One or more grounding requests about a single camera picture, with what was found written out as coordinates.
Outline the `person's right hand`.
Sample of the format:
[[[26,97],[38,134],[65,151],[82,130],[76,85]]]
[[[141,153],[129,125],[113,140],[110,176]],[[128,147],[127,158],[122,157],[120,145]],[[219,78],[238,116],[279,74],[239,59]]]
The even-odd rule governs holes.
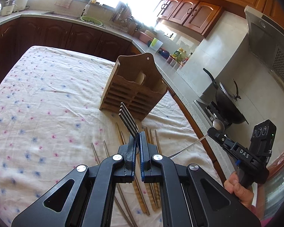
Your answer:
[[[239,198],[241,204],[243,204],[248,209],[252,209],[254,193],[252,188],[245,188],[239,183],[239,177],[237,172],[234,171],[230,174],[229,178],[224,182],[224,188],[230,193],[234,194]]]

